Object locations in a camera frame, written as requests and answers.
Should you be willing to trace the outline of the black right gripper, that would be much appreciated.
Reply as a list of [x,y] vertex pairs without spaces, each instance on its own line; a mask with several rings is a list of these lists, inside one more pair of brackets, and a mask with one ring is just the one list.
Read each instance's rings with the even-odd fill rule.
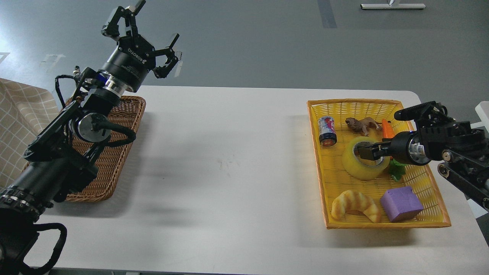
[[384,142],[361,141],[357,143],[359,157],[375,161],[390,155],[397,162],[414,164],[409,152],[409,146],[414,137],[414,132],[399,132],[391,139],[384,139]]

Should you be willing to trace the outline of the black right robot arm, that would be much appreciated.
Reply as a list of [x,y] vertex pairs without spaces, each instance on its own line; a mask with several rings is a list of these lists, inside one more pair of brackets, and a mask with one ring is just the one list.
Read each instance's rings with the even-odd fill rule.
[[423,166],[439,161],[438,172],[485,210],[488,209],[488,139],[468,121],[457,122],[444,105],[426,102],[397,111],[395,120],[411,121],[416,130],[391,139],[358,146],[360,158],[393,157],[403,164]]

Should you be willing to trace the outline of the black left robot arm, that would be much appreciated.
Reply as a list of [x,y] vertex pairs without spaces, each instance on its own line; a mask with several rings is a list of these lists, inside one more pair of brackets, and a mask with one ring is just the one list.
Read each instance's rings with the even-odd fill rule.
[[[100,70],[75,67],[76,89],[71,103],[28,145],[23,158],[25,171],[1,193],[1,274],[43,275],[60,258],[68,231],[61,223],[38,223],[53,202],[63,202],[68,194],[80,192],[97,176],[96,160],[107,147],[131,144],[134,130],[109,121],[110,111],[120,104],[124,92],[137,92],[150,71],[165,78],[180,58],[169,46],[155,49],[139,33],[136,16],[145,5],[116,7],[101,33],[117,42],[117,48]],[[38,268],[24,259],[40,232],[59,230],[60,236],[47,263]]]

